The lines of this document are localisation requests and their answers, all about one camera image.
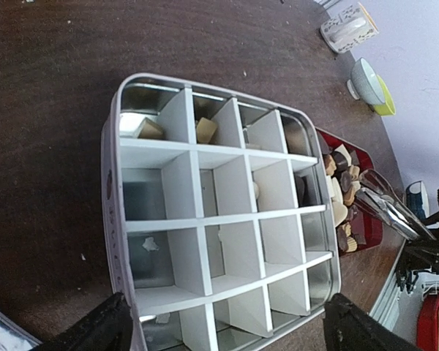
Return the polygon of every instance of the dark wooden surface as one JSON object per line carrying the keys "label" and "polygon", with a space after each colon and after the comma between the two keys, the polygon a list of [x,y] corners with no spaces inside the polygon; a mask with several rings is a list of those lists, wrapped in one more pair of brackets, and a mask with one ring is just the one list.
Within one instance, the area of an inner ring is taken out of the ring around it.
{"label": "dark wooden surface", "polygon": [[[297,107],[367,149],[400,189],[380,117],[346,90],[352,58],[318,35],[325,19],[310,0],[0,0],[0,310],[48,339],[110,295],[100,131],[133,72]],[[400,244],[386,232],[342,258],[342,291],[362,309]],[[324,350],[320,319],[272,349]]]}

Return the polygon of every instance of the chocolate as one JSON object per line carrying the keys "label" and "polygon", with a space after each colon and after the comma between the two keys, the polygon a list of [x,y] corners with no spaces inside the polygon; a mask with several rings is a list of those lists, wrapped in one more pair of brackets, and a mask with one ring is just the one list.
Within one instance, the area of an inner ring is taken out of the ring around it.
{"label": "chocolate", "polygon": [[354,196],[356,194],[356,188],[354,185],[350,185],[350,189],[343,195],[343,204],[350,207],[354,203]]}
{"label": "chocolate", "polygon": [[356,240],[354,240],[354,238],[346,238],[347,240],[347,245],[348,245],[348,250],[346,250],[345,252],[354,252],[358,249],[358,243],[356,243]]}
{"label": "chocolate", "polygon": [[335,163],[334,158],[330,155],[324,155],[323,165],[325,167],[326,175],[332,177],[335,174],[335,170],[337,170],[337,164]]}
{"label": "chocolate", "polygon": [[331,153],[331,156],[333,157],[335,165],[337,166],[337,172],[344,172],[348,169],[348,161],[340,152],[334,151]]}
{"label": "chocolate", "polygon": [[347,192],[350,190],[351,186],[351,174],[346,170],[341,172],[338,176],[339,186],[342,188],[342,192]]}
{"label": "chocolate", "polygon": [[343,252],[346,252],[349,249],[348,238],[346,236],[345,230],[341,227],[337,228],[337,242],[338,248]]}
{"label": "chocolate", "polygon": [[334,188],[334,196],[332,197],[332,200],[343,204],[343,193],[342,193],[342,188],[338,183],[338,179],[332,178],[331,185]]}
{"label": "chocolate", "polygon": [[320,151],[322,155],[329,155],[331,153],[331,148],[323,138],[322,134],[317,132],[317,139],[320,145]]}
{"label": "chocolate", "polygon": [[352,181],[352,185],[354,186],[355,190],[358,191],[361,188],[361,183],[359,181]]}
{"label": "chocolate", "polygon": [[366,245],[366,237],[364,236],[364,234],[360,234],[360,233],[353,233],[353,237],[354,240],[356,240],[356,243],[358,245]]}
{"label": "chocolate", "polygon": [[355,165],[351,165],[350,168],[348,168],[348,172],[351,174],[351,180],[357,181],[359,178],[359,172],[361,171],[361,168]]}
{"label": "chocolate", "polygon": [[346,236],[351,236],[351,224],[344,223],[340,227],[345,231]]}
{"label": "chocolate", "polygon": [[341,155],[343,155],[346,158],[346,160],[348,161],[348,166],[351,166],[353,164],[351,162],[352,159],[351,159],[351,156],[350,156],[350,152],[346,149],[346,147],[343,144],[340,145],[339,147],[337,147],[335,149],[335,151],[340,152]]}
{"label": "chocolate", "polygon": [[358,210],[356,206],[352,205],[351,207],[348,208],[348,215],[346,216],[345,221],[347,222],[353,221],[357,214],[358,214]]}
{"label": "chocolate", "polygon": [[356,153],[356,150],[352,150],[350,151],[350,156],[351,156],[351,164],[353,166],[359,166],[359,158],[358,158],[358,154]]}
{"label": "chocolate", "polygon": [[348,215],[348,207],[342,203],[331,202],[331,207],[334,210],[334,226],[338,227],[345,220]]}

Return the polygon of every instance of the white cup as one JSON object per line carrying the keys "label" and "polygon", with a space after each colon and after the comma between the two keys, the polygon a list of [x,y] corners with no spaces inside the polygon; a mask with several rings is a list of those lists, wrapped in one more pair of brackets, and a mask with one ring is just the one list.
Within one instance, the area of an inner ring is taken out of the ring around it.
{"label": "white cup", "polygon": [[366,9],[358,3],[341,11],[320,26],[327,45],[336,53],[345,53],[364,40],[379,34],[378,27]]}

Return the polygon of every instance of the compartment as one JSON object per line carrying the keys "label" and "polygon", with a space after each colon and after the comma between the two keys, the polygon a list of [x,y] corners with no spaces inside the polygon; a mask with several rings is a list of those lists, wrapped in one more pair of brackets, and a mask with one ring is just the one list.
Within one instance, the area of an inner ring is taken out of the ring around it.
{"label": "compartment", "polygon": [[261,219],[259,223],[266,263],[302,265],[306,262],[299,215]]}
{"label": "compartment", "polygon": [[325,236],[324,218],[322,212],[301,215],[304,245],[309,252],[322,252],[327,250],[327,238]]}
{"label": "compartment", "polygon": [[[257,157],[251,156],[251,163]],[[257,207],[259,211],[298,208],[293,171],[289,160],[280,160],[272,165],[252,172],[258,186]]]}
{"label": "compartment", "polygon": [[287,325],[294,323],[300,318],[301,317],[292,314],[271,310],[271,321],[273,322],[273,332],[276,333],[281,328],[284,328]]}
{"label": "compartment", "polygon": [[142,322],[148,351],[218,350],[213,306],[149,316]]}
{"label": "compartment", "polygon": [[202,227],[133,234],[129,254],[140,316],[185,309],[212,294]]}
{"label": "compartment", "polygon": [[299,203],[299,207],[316,206],[324,204],[322,194],[320,192],[320,185],[318,182],[316,166],[308,167],[303,170],[294,171],[293,178],[300,177],[304,181],[304,197],[302,203]]}
{"label": "compartment", "polygon": [[278,110],[268,112],[251,124],[245,124],[244,138],[250,148],[258,147],[260,150],[284,154],[288,152]]}
{"label": "compartment", "polygon": [[253,124],[260,117],[270,112],[271,106],[264,107],[259,105],[262,104],[258,104],[251,99],[241,99],[241,102],[239,103],[239,113],[241,115],[241,124],[243,127]]}
{"label": "compartment", "polygon": [[307,272],[301,271],[269,284],[270,307],[274,311],[307,316],[310,313]]}
{"label": "compartment", "polygon": [[[228,342],[231,344],[231,340],[228,341],[225,338],[228,335],[224,332],[224,330],[227,330],[225,328],[234,327],[242,331],[242,333],[252,334],[251,337],[239,334],[242,337],[242,342],[245,344],[256,340],[253,336],[268,338],[273,335],[269,292],[266,287],[259,287],[258,289],[217,301],[213,304],[213,307],[217,330],[219,330],[218,342],[221,350],[231,350],[231,348],[225,347],[225,344]],[[237,350],[245,345],[230,346],[236,346],[233,350]]]}
{"label": "compartment", "polygon": [[250,165],[245,156],[205,154],[199,151],[199,160],[205,216],[250,214],[257,211]]}
{"label": "compartment", "polygon": [[216,326],[219,351],[243,350],[262,339],[261,336],[247,333],[223,322],[216,321]]}
{"label": "compartment", "polygon": [[202,118],[213,121],[217,130],[210,144],[244,148],[241,119],[237,98],[228,101],[194,96],[195,120]]}
{"label": "compartment", "polygon": [[[122,168],[126,220],[203,216],[196,155],[188,151],[165,151],[163,157],[154,156],[152,163],[141,164],[136,153],[122,149],[122,166],[129,167]],[[145,168],[132,168],[141,165]]]}
{"label": "compartment", "polygon": [[265,277],[256,221],[209,226],[205,231],[214,294]]}
{"label": "compartment", "polygon": [[330,292],[333,285],[331,280],[330,261],[324,261],[307,270],[309,280],[310,309],[315,309],[324,305],[330,298]]}
{"label": "compartment", "polygon": [[196,142],[191,88],[173,92],[152,89],[148,85],[127,85],[121,103],[121,137],[137,138],[144,120],[149,119],[162,128],[166,140]]}
{"label": "compartment", "polygon": [[314,137],[313,129],[309,123],[304,126],[302,123],[302,116],[292,116],[288,113],[281,112],[281,121],[283,125],[283,131],[285,133],[286,146],[289,154],[298,154],[305,156],[320,157],[320,154],[313,154],[312,150],[316,149],[317,141],[313,140],[315,146],[311,147],[311,139]]}

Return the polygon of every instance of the red object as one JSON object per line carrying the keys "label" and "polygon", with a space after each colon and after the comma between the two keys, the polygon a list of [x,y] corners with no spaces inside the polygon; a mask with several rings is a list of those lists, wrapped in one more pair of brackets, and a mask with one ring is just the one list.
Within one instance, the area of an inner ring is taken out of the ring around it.
{"label": "red object", "polygon": [[[329,134],[328,132],[324,132],[321,129],[317,130],[331,148],[337,148],[338,146],[343,144],[349,152],[353,150],[356,151],[361,172],[363,170],[374,169],[374,164],[372,163],[371,156],[369,156],[369,154],[365,150],[347,141],[339,139],[338,137]],[[364,237],[366,238],[366,245],[358,245],[358,249],[356,251],[361,251],[370,247],[377,246],[382,241],[382,222],[378,219],[372,218],[370,215],[365,214],[362,211],[359,211],[356,218],[351,221],[351,228],[354,233],[363,233]]]}
{"label": "red object", "polygon": [[416,346],[423,351],[439,348],[439,294],[429,295],[423,302],[418,317]]}

